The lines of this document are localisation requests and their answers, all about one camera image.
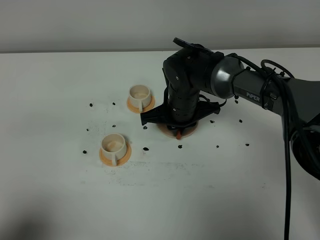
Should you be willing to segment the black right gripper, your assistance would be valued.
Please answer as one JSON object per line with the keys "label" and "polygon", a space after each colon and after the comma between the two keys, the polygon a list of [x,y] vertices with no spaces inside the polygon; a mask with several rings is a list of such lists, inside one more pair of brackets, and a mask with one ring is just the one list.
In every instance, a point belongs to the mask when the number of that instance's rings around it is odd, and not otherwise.
{"label": "black right gripper", "polygon": [[198,89],[177,92],[172,86],[164,90],[163,104],[140,114],[141,124],[164,125],[171,131],[183,131],[194,127],[199,120],[219,114],[222,104],[212,102]]}

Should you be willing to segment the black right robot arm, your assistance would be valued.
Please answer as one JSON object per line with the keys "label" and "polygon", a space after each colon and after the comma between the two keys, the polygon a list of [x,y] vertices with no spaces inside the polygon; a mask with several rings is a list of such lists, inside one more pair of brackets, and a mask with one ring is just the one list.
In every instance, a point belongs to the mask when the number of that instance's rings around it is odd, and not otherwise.
{"label": "black right robot arm", "polygon": [[289,140],[300,166],[320,176],[320,83],[276,73],[263,61],[258,67],[232,53],[203,52],[183,48],[168,57],[162,67],[166,87],[163,104],[140,115],[141,123],[164,124],[173,131],[194,126],[200,119],[220,112],[221,104],[201,100],[201,92],[227,100],[240,97],[279,116],[284,114],[281,90],[291,91],[295,106],[288,112],[299,118],[310,143],[305,148],[294,120],[289,121]]}

